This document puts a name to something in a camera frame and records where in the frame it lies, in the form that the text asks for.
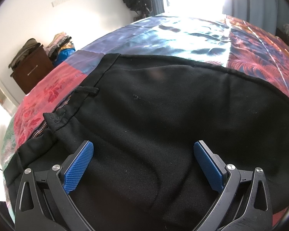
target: brown cabinet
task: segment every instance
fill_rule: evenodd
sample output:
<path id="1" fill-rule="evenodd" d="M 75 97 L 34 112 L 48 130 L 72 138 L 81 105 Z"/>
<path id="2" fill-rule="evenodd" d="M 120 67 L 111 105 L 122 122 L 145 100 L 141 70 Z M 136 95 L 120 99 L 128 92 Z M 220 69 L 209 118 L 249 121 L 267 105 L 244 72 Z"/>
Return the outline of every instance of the brown cabinet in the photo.
<path id="1" fill-rule="evenodd" d="M 46 55 L 43 45 L 41 45 L 19 63 L 11 77 L 14 78 L 22 91 L 28 94 L 53 69 L 54 66 Z"/>

